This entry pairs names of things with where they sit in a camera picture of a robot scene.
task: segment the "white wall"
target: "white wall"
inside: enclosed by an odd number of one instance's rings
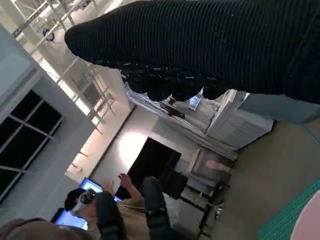
[[[158,117],[137,107],[110,146],[91,178],[100,183],[114,180],[114,189],[120,186],[119,173],[127,173],[138,157]]]
[[[175,130],[162,119],[158,119],[154,125],[150,138],[157,142],[182,154],[181,159],[186,162],[191,162],[195,157],[195,153],[199,149],[199,145],[186,137],[180,131]]]
[[[164,123],[153,113],[142,107],[137,107],[91,178],[98,183],[105,178],[114,180],[114,190],[116,191],[120,185],[118,174],[129,171],[149,137],[181,153],[181,159],[175,170],[183,174],[187,173],[189,162],[199,148],[198,144]],[[205,184],[193,178],[189,178],[188,185],[206,194],[210,191]]]

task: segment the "black office chair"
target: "black office chair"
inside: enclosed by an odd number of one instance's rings
[[[172,170],[162,182],[163,192],[174,199],[180,199],[181,193],[187,186],[188,178],[181,173]]]

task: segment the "dark window pane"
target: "dark window pane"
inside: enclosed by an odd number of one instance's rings
[[[7,139],[20,126],[20,123],[6,118],[0,125],[0,147],[7,141]]]
[[[7,186],[11,183],[11,181],[15,178],[17,174],[18,172],[15,171],[0,169],[0,195],[3,193],[3,191],[7,188]]]
[[[45,133],[49,133],[60,118],[61,114],[44,102],[27,122]]]
[[[22,168],[45,138],[24,126],[0,154],[0,165]]]
[[[40,101],[41,98],[33,91],[30,91],[11,112],[11,115],[24,120]]]

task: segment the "pink object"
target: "pink object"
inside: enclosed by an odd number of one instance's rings
[[[320,239],[320,191],[317,191],[301,211],[291,240]]]

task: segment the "vr headset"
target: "vr headset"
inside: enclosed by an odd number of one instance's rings
[[[76,205],[70,211],[71,214],[74,216],[77,211],[79,211],[80,209],[89,205],[96,198],[96,194],[97,194],[96,191],[94,191],[91,188],[89,188],[85,192],[81,193]]]

